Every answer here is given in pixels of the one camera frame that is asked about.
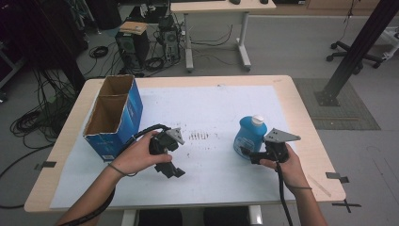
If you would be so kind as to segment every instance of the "background desk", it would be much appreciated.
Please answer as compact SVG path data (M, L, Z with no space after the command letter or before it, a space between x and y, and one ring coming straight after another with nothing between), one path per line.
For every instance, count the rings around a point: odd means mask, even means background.
M326 172L334 172L326 150L314 129L292 79L286 75L269 76L212 76L212 77L169 77L137 78L139 88L159 87L206 87L224 84L226 86L273 86L279 97L281 108L290 131L301 135L295 145L316 200L319 202L341 201L345 198L339 180L330 180ZM50 209L61 171L72 149L83 121L89 112L97 90L103 79L86 82L69 116L55 147L47 161L55 161L54 168L44 168L29 195L25 210L28 212L55 211Z
M250 11L276 8L272 0L268 4L261 4L259 0L242 0L235 5L229 0L213 2L172 3L171 11L184 15L185 25L185 66L189 72L194 70L193 54L191 51L190 26L207 24L240 24L241 34L237 39L238 49L243 59L244 67L250 70L250 61L244 45L247 19Z

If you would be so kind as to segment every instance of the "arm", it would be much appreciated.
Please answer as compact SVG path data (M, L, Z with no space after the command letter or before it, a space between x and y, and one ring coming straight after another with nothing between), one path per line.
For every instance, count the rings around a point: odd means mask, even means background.
M126 174L139 172L151 165L172 160L169 154L151 155L149 152L150 139L157 132L146 134L141 140L132 144L118 156L112 166ZM61 217L56 225L85 216L100 207L109 197L118 181L123 177L120 172L106 167L91 184L78 201ZM85 225L95 225L99 217L88 221Z
M303 173L298 155L288 144L287 149L290 158L285 163L280 163L280 166L284 182L295 196L301 225L327 225ZM277 166L276 162L267 159L262 159L261 164L273 170Z

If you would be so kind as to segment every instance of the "bottle label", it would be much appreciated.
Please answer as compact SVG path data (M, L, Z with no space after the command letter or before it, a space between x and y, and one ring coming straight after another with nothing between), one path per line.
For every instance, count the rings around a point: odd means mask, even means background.
M248 155L249 153L243 153L241 148L244 148L245 150L250 151L251 153L254 152L255 149L255 143L248 138L245 137L238 137L235 141L234 141L234 145L233 145L235 151L239 154L243 154L243 155Z

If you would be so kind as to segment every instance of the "person's leg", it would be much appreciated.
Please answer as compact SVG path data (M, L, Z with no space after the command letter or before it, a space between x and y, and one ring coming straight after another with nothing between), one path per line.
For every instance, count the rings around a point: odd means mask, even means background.
M138 226L182 226L180 209L140 210Z
M205 226L249 226L248 207L208 207L203 212Z

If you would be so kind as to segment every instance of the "bottle cap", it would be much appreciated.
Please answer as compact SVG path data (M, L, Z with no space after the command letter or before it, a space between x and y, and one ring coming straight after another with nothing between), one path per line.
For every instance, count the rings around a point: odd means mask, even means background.
M254 115L252 116L252 123L254 125L260 126L263 124L263 117L260 115Z

